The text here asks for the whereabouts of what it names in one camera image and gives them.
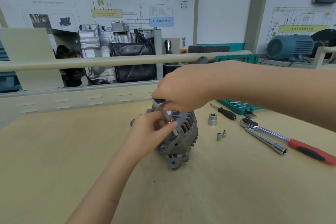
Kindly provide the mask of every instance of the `beige workbench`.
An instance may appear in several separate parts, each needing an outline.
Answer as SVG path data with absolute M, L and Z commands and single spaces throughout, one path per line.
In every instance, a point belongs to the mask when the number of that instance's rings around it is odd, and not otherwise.
M 150 106 L 27 115 L 0 131 L 0 223 L 65 222 L 122 145 L 130 121 Z M 218 125 L 208 126 L 210 112 L 210 105 L 195 111 L 199 137 L 179 170 L 156 152 L 140 162 L 112 223 L 336 222 L 336 167 L 292 149 L 275 153 L 240 127 L 241 116 L 219 115 Z M 335 133 L 267 110 L 256 114 L 263 127 L 336 155 Z M 224 129 L 226 139 L 217 142 Z

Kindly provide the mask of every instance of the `screwdriver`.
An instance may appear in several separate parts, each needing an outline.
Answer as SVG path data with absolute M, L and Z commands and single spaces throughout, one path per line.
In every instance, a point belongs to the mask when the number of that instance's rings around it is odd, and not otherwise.
M 211 103 L 210 103 L 210 105 L 212 105 L 213 107 L 217 108 L 218 112 L 221 113 L 222 115 L 224 115 L 226 118 L 228 118 L 230 120 L 237 119 L 237 116 L 233 112 L 225 110 L 223 107 L 217 107 L 217 106 L 215 106 L 215 105 L 213 105 Z

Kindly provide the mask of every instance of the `red and black handle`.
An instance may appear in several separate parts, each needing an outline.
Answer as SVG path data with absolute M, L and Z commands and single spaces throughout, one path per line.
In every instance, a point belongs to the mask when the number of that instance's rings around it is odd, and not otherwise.
M 293 149 L 311 157 L 311 158 L 314 158 L 314 159 L 317 159 L 319 161 L 322 161 L 326 164 L 329 164 L 329 165 L 334 165 L 336 166 L 336 157 L 329 154 L 329 153 L 326 153 L 325 151 L 322 151 L 322 150 L 319 150 L 313 146 L 310 146 L 308 144 L 305 144 L 303 142 L 300 142 L 300 141 L 297 141 L 297 140 L 294 140 L 294 139 L 291 139 L 289 142 L 288 142 L 288 145 L 290 147 L 292 147 Z

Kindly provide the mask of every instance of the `alternator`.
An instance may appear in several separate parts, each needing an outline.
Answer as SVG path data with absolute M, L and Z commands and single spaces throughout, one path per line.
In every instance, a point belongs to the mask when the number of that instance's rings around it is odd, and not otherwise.
M 147 113 L 154 112 L 156 109 L 148 109 Z M 197 121 L 194 111 L 185 113 L 179 111 L 171 111 L 171 117 L 178 122 L 176 128 L 178 136 L 173 133 L 163 139 L 156 147 L 156 151 L 165 156 L 171 169 L 177 170 L 182 162 L 189 160 L 189 151 L 194 146 L 198 137 Z

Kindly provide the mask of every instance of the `white wall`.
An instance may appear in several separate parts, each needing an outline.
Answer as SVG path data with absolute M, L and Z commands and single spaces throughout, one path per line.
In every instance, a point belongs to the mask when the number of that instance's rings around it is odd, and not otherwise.
M 251 0 L 199 0 L 197 44 L 244 43 Z

